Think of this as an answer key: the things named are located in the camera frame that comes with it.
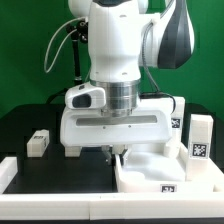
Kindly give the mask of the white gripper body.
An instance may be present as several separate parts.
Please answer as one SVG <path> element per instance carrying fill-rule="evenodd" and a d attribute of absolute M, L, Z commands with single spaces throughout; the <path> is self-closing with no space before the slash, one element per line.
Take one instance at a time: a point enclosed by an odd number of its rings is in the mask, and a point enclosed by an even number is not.
<path fill-rule="evenodd" d="M 166 143 L 172 136 L 171 99 L 143 99 L 124 117 L 105 117 L 99 110 L 63 112 L 60 141 L 65 147 Z"/>

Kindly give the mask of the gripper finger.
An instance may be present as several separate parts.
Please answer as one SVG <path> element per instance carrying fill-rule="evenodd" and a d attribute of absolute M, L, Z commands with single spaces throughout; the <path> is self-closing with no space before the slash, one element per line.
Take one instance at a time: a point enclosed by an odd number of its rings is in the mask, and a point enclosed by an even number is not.
<path fill-rule="evenodd" d="M 129 157 L 129 154 L 131 153 L 132 146 L 131 145 L 126 145 L 124 147 L 124 150 L 122 151 L 122 154 L 120 155 L 120 162 L 122 165 L 124 165 Z"/>
<path fill-rule="evenodd" d="M 108 165 L 114 165 L 115 164 L 115 156 L 112 153 L 112 147 L 109 145 L 104 145 L 101 147 L 101 150 L 106 158 L 106 163 Z"/>

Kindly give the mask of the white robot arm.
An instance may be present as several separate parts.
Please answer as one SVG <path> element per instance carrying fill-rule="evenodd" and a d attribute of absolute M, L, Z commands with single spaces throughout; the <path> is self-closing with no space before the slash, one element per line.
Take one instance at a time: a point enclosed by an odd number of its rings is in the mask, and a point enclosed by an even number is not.
<path fill-rule="evenodd" d="M 90 80 L 69 89 L 60 141 L 67 157 L 84 147 L 121 154 L 171 139 L 176 102 L 157 89 L 139 92 L 140 69 L 176 69 L 192 55 L 194 31 L 186 0 L 165 0 L 148 14 L 145 0 L 92 0 L 87 13 Z"/>

